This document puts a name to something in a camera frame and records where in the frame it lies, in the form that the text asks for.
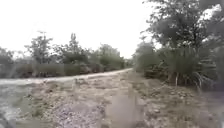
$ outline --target muddy water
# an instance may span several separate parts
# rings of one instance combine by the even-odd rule
[[[113,96],[106,108],[106,115],[114,128],[131,128],[142,121],[142,113],[134,95]]]

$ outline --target dirt path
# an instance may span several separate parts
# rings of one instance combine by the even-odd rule
[[[0,86],[16,128],[221,128],[204,97],[131,70],[17,85]]]

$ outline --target green foliage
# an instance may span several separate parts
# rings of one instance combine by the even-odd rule
[[[151,15],[146,32],[150,32],[153,43],[160,43],[162,48],[155,50],[153,43],[143,40],[134,55],[137,71],[150,78],[165,78],[176,85],[200,88],[222,79],[223,50],[219,47],[223,46],[224,38],[220,31],[210,29],[211,25],[222,22],[221,13],[214,13],[205,20],[199,1],[149,2],[156,3],[156,13]]]
[[[75,34],[71,34],[70,42],[65,45],[50,47],[51,40],[45,35],[34,38],[31,45],[26,46],[31,56],[16,60],[12,59],[12,52],[0,49],[0,77],[72,76],[118,70],[130,65],[117,49],[107,44],[94,51],[82,48]]]
[[[13,52],[0,47],[0,77],[8,77],[13,65]]]
[[[49,61],[49,43],[52,39],[46,36],[38,36],[31,41],[31,45],[26,46],[33,59],[39,63],[47,63]]]

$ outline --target dirt road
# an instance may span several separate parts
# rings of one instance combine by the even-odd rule
[[[87,75],[78,75],[78,76],[69,76],[69,77],[53,77],[53,78],[30,78],[30,79],[0,79],[0,85],[5,84],[13,84],[13,85],[24,85],[24,84],[31,84],[31,83],[42,83],[42,82],[49,82],[49,81],[58,81],[58,82],[65,82],[73,79],[83,79],[83,78],[90,78],[90,77],[98,77],[98,76],[110,76],[116,75],[118,73],[130,71],[131,69],[119,70],[119,71],[112,71],[112,72],[104,72],[104,73],[95,73],[95,74],[87,74]]]

